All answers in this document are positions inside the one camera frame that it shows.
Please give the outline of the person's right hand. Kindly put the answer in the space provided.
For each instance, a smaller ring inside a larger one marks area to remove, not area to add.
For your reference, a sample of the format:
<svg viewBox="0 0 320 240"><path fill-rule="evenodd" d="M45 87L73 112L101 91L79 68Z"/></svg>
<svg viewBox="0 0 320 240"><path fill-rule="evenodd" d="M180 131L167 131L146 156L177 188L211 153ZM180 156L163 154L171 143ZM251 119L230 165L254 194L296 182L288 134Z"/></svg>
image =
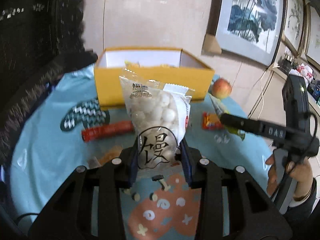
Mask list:
<svg viewBox="0 0 320 240"><path fill-rule="evenodd" d="M268 172L267 193L272 195L278 186L274 155L271 155L265 164L271 166ZM290 162L286 167L286 171L291 178L297 181L293 199L298 202L310 196L313 184L313 174L308 159L305 158L302 164L297 165L295 165L294 162Z"/></svg>

